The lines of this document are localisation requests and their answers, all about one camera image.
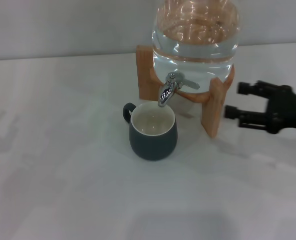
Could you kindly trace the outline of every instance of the mug handle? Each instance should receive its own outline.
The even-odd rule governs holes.
[[[130,112],[133,112],[133,110],[135,110],[136,107],[137,106],[132,103],[127,103],[123,107],[123,117],[127,121],[127,123],[130,123],[130,120],[131,120]]]

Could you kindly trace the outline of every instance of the tap handle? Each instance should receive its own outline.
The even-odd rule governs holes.
[[[190,87],[192,89],[196,89],[198,90],[200,88],[200,85],[197,84],[196,82],[194,81],[190,81],[190,80],[186,80],[186,79],[183,79],[181,80],[179,83],[179,89],[183,87],[183,85],[187,86],[187,87]]]
[[[183,73],[177,71],[177,72],[170,72],[166,78],[166,81],[168,83],[177,83],[178,89],[181,89],[183,86],[190,87],[192,89],[198,90],[200,88],[200,85],[197,84],[194,81],[187,80]]]

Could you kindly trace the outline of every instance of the wooden leg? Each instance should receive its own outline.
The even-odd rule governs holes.
[[[209,101],[202,104],[201,124],[209,137],[215,138],[218,133],[221,110],[226,98],[227,87],[219,78],[214,78],[211,80],[209,93]]]
[[[159,86],[151,81],[150,69],[153,69],[153,52],[150,46],[137,46],[137,74],[139,97],[142,100],[157,101]]]

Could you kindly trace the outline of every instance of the mug rim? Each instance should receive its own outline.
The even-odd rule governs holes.
[[[143,132],[139,131],[139,130],[136,128],[136,126],[135,126],[134,123],[133,123],[133,116],[135,116],[135,115],[136,115],[136,112],[139,111],[141,108],[143,108],[143,107],[146,106],[146,105],[156,105],[158,108],[160,108],[160,107],[158,106],[158,102],[157,102],[157,101],[144,102],[144,103],[140,104],[138,107],[136,107],[135,110],[132,112],[131,119],[130,119],[131,124],[132,124],[132,126],[134,127],[134,129],[135,129],[138,133],[140,133],[140,134],[142,134],[142,135],[149,136],[149,137],[157,137],[157,136],[161,136],[161,135],[164,135],[164,134],[166,134],[167,132],[169,132],[169,131],[173,128],[173,126],[174,126],[174,124],[175,124],[175,122],[176,122],[176,116],[175,116],[175,114],[174,114],[172,108],[170,108],[168,105],[165,105],[164,108],[170,110],[170,112],[171,112],[171,116],[172,116],[172,119],[173,119],[173,122],[172,122],[172,124],[171,124],[171,127],[169,127],[169,129],[167,129],[166,131],[164,131],[163,133],[160,133],[160,134],[146,134],[146,133],[143,133]]]

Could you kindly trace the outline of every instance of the white wall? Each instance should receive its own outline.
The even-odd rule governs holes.
[[[0,0],[0,59],[133,52],[159,1]],[[296,42],[296,0],[240,1],[242,45]]]

